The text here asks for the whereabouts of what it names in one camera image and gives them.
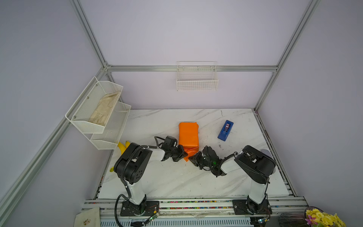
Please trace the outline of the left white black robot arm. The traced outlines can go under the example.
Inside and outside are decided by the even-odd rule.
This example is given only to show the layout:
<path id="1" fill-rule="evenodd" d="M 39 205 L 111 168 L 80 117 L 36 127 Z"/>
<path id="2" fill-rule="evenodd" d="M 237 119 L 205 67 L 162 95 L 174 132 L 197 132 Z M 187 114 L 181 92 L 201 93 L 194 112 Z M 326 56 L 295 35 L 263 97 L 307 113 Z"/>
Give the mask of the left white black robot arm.
<path id="1" fill-rule="evenodd" d="M 162 162 L 168 159 L 178 162 L 188 156 L 176 138 L 155 136 L 154 139 L 156 141 L 155 146 L 130 142 L 119 143 L 118 145 L 121 156 L 114 164 L 113 172 L 117 174 L 125 186 L 128 195 L 124 198 L 133 205 L 140 205 L 146 200 L 146 194 L 143 192 L 140 180 L 150 162 Z"/>

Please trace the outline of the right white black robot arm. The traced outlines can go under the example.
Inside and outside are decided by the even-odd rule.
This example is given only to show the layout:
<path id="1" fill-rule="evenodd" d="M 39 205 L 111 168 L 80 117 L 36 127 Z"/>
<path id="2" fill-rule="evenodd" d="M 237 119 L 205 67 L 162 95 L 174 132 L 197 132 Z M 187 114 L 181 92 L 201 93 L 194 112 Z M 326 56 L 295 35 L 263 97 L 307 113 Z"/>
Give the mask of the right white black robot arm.
<path id="1" fill-rule="evenodd" d="M 259 151 L 247 145 L 241 152 L 234 152 L 220 159 L 210 146 L 206 146 L 202 151 L 189 157 L 189 161 L 200 170 L 210 171 L 215 177 L 242 170 L 251 179 L 251 189 L 247 199 L 243 200 L 243 205 L 234 201 L 235 211 L 250 215 L 265 211 L 270 213 L 267 188 L 269 178 L 275 171 L 276 162 L 268 150 Z"/>

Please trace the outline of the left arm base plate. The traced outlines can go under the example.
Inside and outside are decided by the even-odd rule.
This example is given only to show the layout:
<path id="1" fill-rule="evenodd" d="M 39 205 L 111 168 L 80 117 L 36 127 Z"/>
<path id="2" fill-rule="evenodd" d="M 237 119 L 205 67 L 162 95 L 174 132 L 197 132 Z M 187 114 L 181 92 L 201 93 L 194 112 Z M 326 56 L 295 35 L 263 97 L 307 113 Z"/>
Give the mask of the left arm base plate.
<path id="1" fill-rule="evenodd" d="M 130 201 L 124 201 L 120 216 L 121 217 L 135 217 L 135 216 L 152 216 L 159 210 L 159 201 L 143 201 L 139 205 L 135 205 Z"/>

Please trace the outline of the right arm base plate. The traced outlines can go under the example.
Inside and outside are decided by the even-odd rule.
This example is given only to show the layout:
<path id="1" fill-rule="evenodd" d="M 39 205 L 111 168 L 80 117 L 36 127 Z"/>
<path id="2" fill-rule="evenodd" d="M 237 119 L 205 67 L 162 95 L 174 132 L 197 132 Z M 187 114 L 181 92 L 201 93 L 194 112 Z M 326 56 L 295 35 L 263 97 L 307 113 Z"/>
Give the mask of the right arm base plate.
<path id="1" fill-rule="evenodd" d="M 249 198 L 244 200 L 232 200 L 235 215 L 270 215 L 272 209 L 267 199 L 257 204 Z"/>

